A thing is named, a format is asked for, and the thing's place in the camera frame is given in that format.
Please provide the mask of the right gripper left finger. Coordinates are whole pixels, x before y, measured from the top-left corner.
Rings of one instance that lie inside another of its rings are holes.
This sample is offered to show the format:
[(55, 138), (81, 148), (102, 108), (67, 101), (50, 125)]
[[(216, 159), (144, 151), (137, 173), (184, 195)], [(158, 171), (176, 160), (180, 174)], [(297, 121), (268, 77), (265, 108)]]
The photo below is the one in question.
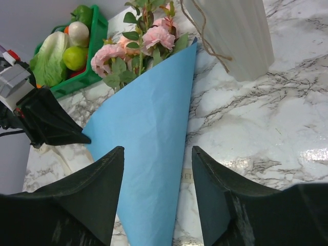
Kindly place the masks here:
[(32, 193), (1, 195), (1, 245), (110, 245), (123, 172), (116, 147)]

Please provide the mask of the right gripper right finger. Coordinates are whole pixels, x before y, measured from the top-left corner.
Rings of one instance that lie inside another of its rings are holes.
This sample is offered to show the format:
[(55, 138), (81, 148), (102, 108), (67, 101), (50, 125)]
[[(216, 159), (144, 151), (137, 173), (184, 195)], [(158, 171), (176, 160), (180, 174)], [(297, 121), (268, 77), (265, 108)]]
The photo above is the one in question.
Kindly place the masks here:
[(192, 171), (205, 245), (327, 245), (327, 184), (276, 190), (192, 149)]

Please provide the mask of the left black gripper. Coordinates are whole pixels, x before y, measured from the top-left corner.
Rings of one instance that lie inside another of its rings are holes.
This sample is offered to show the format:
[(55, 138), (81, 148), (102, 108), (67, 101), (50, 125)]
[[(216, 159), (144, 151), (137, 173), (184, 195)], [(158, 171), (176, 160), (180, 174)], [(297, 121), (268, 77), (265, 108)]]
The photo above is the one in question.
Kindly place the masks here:
[(32, 89), (17, 102), (13, 112), (1, 103), (1, 128), (1, 137), (24, 133), (37, 149), (43, 144), (91, 143), (47, 87)]

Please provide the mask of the pink rose stem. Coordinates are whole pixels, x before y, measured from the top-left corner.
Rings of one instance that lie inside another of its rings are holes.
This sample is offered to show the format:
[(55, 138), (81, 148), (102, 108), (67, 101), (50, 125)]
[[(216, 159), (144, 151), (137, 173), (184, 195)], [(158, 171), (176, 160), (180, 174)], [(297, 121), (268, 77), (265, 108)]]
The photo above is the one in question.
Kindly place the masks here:
[(139, 42), (121, 36), (116, 43), (105, 39), (90, 65), (107, 86), (118, 92), (145, 71), (145, 62), (141, 58)]
[(134, 12), (127, 12), (123, 22), (134, 24), (135, 30), (124, 32), (118, 43), (128, 56), (160, 62), (188, 46), (189, 35), (178, 33), (173, 1), (129, 1), (125, 6)]

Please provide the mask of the blue wrapping paper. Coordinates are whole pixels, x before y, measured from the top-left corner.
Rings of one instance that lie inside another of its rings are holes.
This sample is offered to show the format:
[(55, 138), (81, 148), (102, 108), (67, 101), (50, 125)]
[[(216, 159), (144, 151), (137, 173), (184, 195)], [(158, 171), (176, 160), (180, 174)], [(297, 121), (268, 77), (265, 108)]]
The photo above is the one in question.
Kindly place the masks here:
[(197, 43), (112, 95), (83, 132), (94, 160), (125, 150), (117, 214), (130, 245), (171, 245), (188, 128)]

